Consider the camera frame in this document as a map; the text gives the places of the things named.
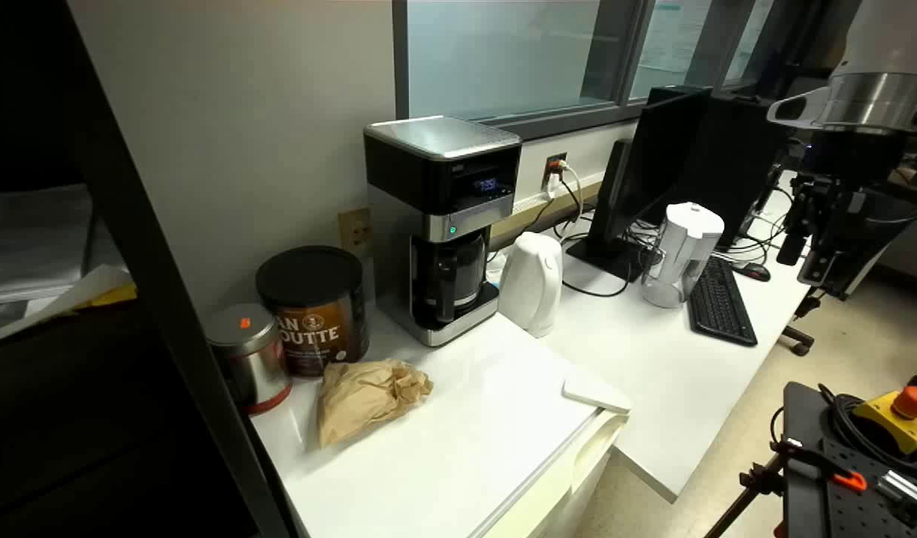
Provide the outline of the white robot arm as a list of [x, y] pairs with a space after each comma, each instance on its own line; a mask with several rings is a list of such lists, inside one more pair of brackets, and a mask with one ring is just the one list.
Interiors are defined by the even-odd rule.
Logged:
[[917, 0], [860, 0], [826, 84], [772, 102], [766, 120], [804, 132], [917, 132]]

